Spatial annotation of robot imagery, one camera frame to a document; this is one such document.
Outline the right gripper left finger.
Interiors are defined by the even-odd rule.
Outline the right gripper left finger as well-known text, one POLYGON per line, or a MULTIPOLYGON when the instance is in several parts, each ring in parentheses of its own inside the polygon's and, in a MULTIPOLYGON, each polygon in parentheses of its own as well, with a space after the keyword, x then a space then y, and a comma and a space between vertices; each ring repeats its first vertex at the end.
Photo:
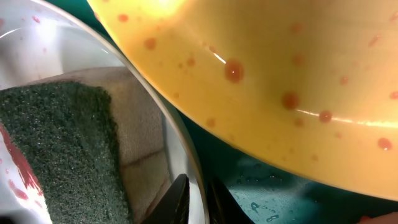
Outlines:
POLYGON ((189 202, 189 179, 180 174, 149 215, 149 224, 187 224, 189 202))

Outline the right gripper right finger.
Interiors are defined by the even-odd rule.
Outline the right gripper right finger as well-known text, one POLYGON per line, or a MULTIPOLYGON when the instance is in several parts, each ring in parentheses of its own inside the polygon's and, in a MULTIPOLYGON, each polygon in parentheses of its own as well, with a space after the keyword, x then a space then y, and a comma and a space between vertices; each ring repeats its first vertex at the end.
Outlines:
POLYGON ((219 178, 208 183, 206 199, 211 224, 254 224, 219 178))

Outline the green scrubbing sponge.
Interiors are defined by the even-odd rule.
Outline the green scrubbing sponge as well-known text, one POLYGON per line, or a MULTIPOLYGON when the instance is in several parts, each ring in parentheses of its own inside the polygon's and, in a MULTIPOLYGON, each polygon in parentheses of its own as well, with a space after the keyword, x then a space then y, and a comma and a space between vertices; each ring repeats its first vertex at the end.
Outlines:
POLYGON ((142 223, 170 186, 161 110, 126 68, 5 89, 1 129, 52 223, 142 223))

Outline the light blue plate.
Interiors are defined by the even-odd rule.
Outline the light blue plate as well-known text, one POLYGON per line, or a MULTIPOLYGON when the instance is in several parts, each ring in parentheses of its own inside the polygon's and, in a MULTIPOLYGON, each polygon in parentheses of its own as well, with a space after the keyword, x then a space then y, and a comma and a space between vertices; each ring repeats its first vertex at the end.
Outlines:
POLYGON ((55 81, 100 86, 112 98, 121 174, 136 223, 189 179, 190 223, 210 221, 195 146, 177 110, 112 41, 46 1, 1 2, 1 88, 55 81))

